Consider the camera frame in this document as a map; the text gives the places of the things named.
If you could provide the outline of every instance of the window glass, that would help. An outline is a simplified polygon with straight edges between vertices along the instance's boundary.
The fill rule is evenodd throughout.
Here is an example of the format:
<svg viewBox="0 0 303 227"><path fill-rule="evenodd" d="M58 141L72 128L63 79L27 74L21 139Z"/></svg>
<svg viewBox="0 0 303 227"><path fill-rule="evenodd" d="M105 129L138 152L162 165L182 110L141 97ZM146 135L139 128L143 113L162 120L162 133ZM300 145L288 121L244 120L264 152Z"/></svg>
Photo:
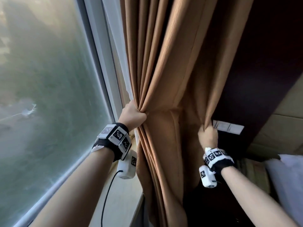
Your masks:
<svg viewBox="0 0 303 227"><path fill-rule="evenodd" d="M0 0L0 226L111 122L74 0Z"/></svg>

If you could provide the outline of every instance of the left hand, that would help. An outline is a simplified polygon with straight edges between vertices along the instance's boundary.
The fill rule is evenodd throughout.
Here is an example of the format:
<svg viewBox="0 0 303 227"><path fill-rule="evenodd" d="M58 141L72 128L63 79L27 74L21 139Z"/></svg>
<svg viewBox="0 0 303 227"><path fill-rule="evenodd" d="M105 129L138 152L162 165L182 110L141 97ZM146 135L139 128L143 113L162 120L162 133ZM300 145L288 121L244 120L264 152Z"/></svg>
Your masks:
<svg viewBox="0 0 303 227"><path fill-rule="evenodd" d="M134 100L132 100L123 108L118 122L123 123L127 126L128 130L131 131L140 126L146 118L147 115L140 112L136 107Z"/></svg>

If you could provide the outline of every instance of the curtain fold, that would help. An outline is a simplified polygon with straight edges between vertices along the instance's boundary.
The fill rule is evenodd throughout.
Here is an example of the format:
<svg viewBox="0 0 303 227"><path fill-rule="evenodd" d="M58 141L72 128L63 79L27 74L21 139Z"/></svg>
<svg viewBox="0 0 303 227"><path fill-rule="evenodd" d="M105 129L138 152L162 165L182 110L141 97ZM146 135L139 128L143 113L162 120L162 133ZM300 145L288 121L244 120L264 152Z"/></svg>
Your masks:
<svg viewBox="0 0 303 227"><path fill-rule="evenodd" d="M253 0L121 0L150 221L187 226L183 195L203 164L197 132L222 93Z"/></svg>

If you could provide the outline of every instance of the dark wooden wall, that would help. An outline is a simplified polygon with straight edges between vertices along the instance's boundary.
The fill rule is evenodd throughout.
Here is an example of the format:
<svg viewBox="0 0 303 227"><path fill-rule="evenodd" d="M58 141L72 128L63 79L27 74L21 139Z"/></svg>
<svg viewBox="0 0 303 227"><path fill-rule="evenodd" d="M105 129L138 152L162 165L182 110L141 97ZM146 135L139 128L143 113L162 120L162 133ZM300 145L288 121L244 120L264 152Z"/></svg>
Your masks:
<svg viewBox="0 0 303 227"><path fill-rule="evenodd" d="M213 119L245 126L219 132L219 147L243 156L303 72L303 0L254 0Z"/></svg>

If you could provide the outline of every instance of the hand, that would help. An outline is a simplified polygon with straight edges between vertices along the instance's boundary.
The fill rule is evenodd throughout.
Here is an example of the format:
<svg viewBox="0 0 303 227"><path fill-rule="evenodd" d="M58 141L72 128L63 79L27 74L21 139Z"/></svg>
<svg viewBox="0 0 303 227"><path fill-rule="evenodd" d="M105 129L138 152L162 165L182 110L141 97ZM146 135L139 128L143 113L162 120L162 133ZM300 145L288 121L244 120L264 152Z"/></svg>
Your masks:
<svg viewBox="0 0 303 227"><path fill-rule="evenodd" d="M136 107L134 100L132 100L123 108L118 122L123 123L127 126L128 130L131 131L140 126L146 118L147 115L140 112Z"/></svg>
<svg viewBox="0 0 303 227"><path fill-rule="evenodd" d="M198 131L199 142L205 151L205 148L217 148L218 147L218 131L213 128L211 122L209 126L204 130L202 125Z"/></svg>

